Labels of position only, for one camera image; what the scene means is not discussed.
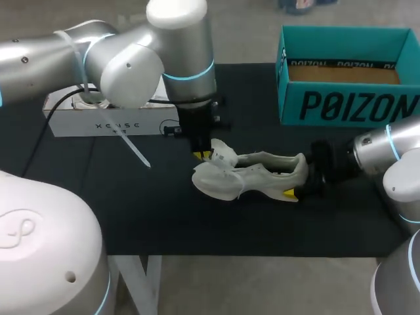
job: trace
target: shoe tongue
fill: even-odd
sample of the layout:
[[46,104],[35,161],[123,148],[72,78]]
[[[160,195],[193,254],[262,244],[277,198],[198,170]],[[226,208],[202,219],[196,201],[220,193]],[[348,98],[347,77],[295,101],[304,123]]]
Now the shoe tongue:
[[238,164],[238,155],[223,141],[211,139],[211,148],[213,149],[211,161],[214,164],[226,168],[235,168],[236,164]]

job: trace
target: white box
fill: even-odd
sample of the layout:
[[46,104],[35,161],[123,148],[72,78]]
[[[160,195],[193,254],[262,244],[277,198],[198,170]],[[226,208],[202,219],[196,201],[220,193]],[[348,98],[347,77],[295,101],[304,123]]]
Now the white box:
[[[51,108],[67,93],[79,87],[68,87],[51,93],[47,96],[43,107],[45,117]],[[165,85],[161,79],[155,95],[158,100],[167,100]],[[103,102],[100,106],[107,106],[109,102]],[[177,109],[172,104],[147,103],[136,109],[106,108],[98,109],[83,102],[77,94],[64,101],[52,115],[49,125],[56,137],[97,137],[115,136],[116,132],[105,119],[109,118],[126,135],[160,135],[159,126],[166,119],[178,121]],[[176,126],[176,121],[165,121],[161,126]]]

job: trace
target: white sneaker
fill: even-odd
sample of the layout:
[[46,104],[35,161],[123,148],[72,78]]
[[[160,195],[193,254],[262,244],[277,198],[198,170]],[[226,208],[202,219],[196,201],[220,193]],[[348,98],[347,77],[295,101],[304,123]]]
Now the white sneaker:
[[204,194],[232,201],[244,192],[258,190],[275,200],[298,201],[285,192],[303,185],[308,178],[308,164],[302,153],[293,157],[267,152],[238,156],[218,139],[212,139],[211,146],[211,160],[198,165],[192,175],[194,186]]

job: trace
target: teal shoe box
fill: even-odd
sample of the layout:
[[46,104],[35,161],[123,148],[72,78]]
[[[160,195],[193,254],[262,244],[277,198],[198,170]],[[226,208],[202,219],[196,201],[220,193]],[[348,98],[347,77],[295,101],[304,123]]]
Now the teal shoe box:
[[284,125],[380,127],[420,114],[411,29],[284,26],[276,75]]

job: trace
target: concrete floor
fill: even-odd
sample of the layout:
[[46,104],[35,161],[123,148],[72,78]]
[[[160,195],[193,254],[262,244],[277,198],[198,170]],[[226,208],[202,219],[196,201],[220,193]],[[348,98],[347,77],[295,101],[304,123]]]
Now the concrete floor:
[[[275,0],[208,0],[215,59],[273,62],[282,24],[409,26],[418,0],[341,0],[287,16]],[[146,0],[2,0],[0,39],[68,28],[88,19],[121,29],[145,19]],[[159,315],[370,315],[375,259],[164,257]]]

